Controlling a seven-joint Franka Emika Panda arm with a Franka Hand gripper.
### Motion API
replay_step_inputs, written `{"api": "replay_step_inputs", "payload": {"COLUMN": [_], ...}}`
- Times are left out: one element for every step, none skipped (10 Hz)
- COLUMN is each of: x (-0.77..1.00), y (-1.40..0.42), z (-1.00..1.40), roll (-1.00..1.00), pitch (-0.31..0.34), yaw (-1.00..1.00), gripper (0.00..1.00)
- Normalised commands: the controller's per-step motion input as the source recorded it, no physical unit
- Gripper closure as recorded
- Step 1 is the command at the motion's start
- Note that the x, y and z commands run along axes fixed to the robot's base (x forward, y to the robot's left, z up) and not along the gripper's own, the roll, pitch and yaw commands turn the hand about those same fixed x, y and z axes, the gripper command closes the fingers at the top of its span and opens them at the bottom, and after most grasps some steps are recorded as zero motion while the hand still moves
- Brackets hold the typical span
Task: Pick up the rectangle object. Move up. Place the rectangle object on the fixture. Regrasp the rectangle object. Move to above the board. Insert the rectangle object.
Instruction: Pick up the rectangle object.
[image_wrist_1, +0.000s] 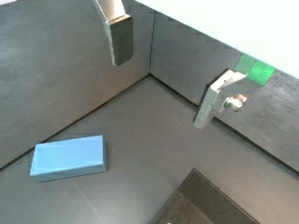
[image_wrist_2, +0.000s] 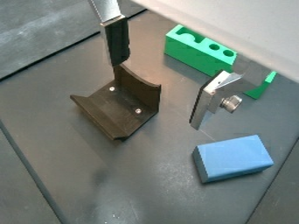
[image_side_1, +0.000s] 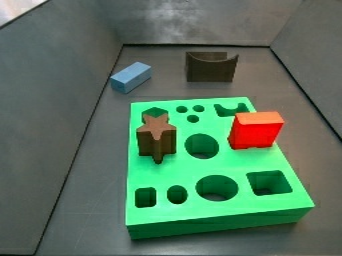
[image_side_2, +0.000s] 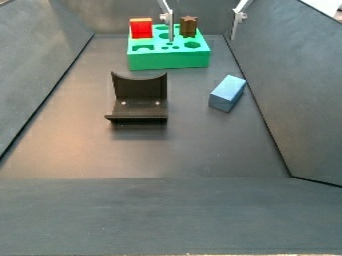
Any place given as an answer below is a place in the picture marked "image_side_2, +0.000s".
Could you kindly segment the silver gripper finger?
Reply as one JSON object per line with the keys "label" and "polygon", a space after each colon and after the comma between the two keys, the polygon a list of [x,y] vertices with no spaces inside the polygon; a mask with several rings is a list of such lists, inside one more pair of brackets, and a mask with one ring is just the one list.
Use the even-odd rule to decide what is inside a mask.
{"label": "silver gripper finger", "polygon": [[165,0],[156,0],[163,13],[159,15],[160,20],[168,26],[168,40],[173,41],[173,11]]}
{"label": "silver gripper finger", "polygon": [[231,35],[230,39],[234,40],[236,36],[238,25],[242,23],[243,20],[247,19],[246,10],[251,5],[252,0],[240,0],[236,7],[232,9],[234,12],[234,22],[231,28]]}

